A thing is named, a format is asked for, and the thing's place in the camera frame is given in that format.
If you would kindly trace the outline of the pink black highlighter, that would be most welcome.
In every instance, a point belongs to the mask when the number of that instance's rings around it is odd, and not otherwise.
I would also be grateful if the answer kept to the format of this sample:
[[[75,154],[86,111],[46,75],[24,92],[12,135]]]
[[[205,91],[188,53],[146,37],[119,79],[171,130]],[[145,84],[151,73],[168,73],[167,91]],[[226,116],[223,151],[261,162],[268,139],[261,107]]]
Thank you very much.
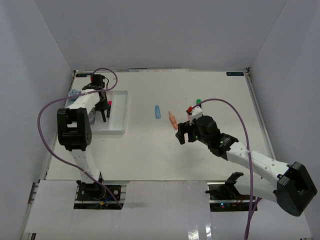
[[[106,117],[109,118],[111,114],[112,101],[108,101],[108,106],[106,109]]]

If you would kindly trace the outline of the blue jar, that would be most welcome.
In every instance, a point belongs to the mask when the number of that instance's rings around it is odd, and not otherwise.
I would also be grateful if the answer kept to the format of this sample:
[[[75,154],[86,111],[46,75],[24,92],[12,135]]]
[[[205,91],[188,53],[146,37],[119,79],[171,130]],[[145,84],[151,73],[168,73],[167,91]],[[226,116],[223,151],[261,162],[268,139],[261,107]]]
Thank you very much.
[[[77,90],[77,89],[71,89],[69,92],[68,92],[68,94],[67,94],[67,96],[68,96],[68,99],[70,100],[70,101],[76,101],[77,100],[77,98],[80,96],[80,94],[81,94],[81,91],[80,90]]]
[[[95,111],[91,111],[88,114],[88,119],[89,119],[89,124],[93,125],[95,123],[95,118],[96,118],[96,112]]]

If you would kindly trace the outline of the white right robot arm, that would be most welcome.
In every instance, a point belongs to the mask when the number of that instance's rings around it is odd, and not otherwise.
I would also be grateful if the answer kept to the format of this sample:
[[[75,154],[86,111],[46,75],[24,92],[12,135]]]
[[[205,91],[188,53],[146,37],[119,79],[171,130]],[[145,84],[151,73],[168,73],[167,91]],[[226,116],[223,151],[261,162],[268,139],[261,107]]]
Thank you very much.
[[[177,125],[175,135],[180,144],[201,142],[209,151],[226,161],[252,169],[259,177],[250,183],[250,175],[233,172],[221,185],[209,185],[206,193],[211,200],[236,200],[253,195],[277,203],[288,214],[299,217],[318,190],[306,167],[299,163],[280,162],[246,146],[229,134],[222,133],[210,116]]]

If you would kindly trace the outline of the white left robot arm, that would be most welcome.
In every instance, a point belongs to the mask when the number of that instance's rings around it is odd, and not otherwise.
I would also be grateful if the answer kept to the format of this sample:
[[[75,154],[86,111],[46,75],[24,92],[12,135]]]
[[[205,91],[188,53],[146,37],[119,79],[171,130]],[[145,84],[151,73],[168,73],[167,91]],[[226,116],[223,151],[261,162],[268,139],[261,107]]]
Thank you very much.
[[[93,139],[89,113],[92,110],[101,113],[104,123],[109,118],[111,105],[104,91],[108,83],[105,76],[93,75],[91,82],[82,88],[82,95],[76,97],[76,100],[67,108],[60,108],[57,111],[59,144],[69,151],[75,164],[80,167],[80,182],[91,184],[88,193],[96,200],[105,196],[106,187],[95,182],[102,177],[89,148]]]

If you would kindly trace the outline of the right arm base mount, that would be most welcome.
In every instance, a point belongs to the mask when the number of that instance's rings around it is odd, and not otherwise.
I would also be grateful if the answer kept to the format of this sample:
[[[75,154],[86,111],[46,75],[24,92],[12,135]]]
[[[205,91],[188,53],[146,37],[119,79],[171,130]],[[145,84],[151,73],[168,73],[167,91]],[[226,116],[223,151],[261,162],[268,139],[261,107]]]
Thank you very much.
[[[236,183],[243,175],[242,172],[234,172],[226,181],[207,183],[205,193],[208,194],[212,213],[249,211],[250,195],[240,194],[236,189]]]

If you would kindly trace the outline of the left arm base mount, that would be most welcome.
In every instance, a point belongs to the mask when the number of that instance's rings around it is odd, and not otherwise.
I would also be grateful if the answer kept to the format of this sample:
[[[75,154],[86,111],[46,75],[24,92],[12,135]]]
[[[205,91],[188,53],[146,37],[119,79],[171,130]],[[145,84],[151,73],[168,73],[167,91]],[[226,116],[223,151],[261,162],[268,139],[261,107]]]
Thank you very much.
[[[105,184],[102,187],[96,182],[85,183],[77,180],[75,209],[120,210],[123,206],[123,186],[121,184]]]

